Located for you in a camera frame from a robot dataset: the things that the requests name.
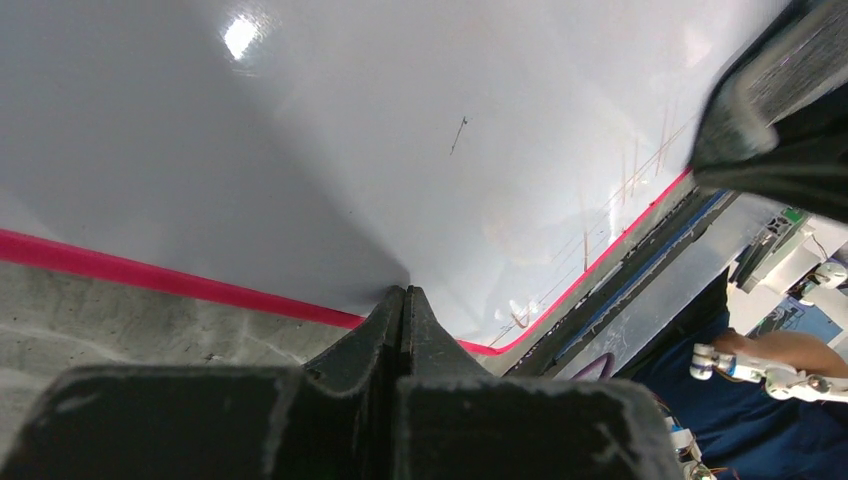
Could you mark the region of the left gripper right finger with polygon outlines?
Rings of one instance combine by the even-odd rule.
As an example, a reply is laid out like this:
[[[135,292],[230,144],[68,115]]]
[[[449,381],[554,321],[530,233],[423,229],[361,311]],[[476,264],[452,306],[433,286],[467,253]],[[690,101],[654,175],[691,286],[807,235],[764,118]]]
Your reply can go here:
[[[419,287],[407,291],[403,320],[410,372],[396,390],[396,478],[681,477],[644,387],[493,375],[443,329]]]

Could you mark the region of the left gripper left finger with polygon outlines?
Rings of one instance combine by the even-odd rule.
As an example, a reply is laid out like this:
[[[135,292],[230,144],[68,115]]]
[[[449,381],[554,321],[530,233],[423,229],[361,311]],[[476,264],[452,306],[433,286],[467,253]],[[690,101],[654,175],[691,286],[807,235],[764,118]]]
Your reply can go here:
[[[94,365],[38,398],[5,479],[384,479],[405,290],[303,366]]]

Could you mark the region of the red framed whiteboard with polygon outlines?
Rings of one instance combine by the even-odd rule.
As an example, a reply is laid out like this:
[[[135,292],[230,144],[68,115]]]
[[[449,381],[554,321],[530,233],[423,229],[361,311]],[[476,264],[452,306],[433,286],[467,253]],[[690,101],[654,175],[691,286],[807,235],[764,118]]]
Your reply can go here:
[[[1,256],[499,356],[681,190],[785,1],[5,1]]]

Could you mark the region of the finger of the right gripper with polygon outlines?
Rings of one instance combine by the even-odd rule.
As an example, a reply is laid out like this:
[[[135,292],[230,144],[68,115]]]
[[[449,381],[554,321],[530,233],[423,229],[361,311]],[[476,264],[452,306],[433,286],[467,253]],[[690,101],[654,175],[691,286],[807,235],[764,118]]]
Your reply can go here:
[[[692,156],[695,182],[845,222],[847,88],[841,86],[778,121],[776,133],[776,148],[748,159],[723,157],[700,137]]]

